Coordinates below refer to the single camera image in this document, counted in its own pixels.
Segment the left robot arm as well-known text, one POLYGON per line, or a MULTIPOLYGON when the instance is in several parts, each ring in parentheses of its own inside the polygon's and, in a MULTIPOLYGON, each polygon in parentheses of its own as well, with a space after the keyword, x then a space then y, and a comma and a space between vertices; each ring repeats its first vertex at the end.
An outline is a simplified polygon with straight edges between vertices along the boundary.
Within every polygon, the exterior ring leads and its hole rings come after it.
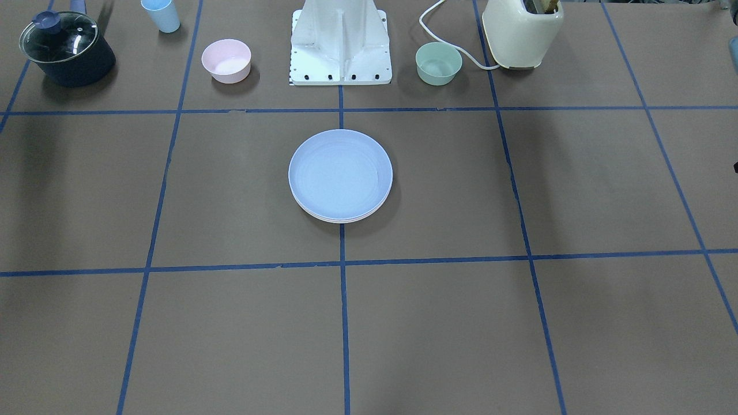
POLYGON ((738 37, 735 36, 728 42, 728 52, 731 59, 731 64, 735 69, 735 73, 738 73, 738 37))

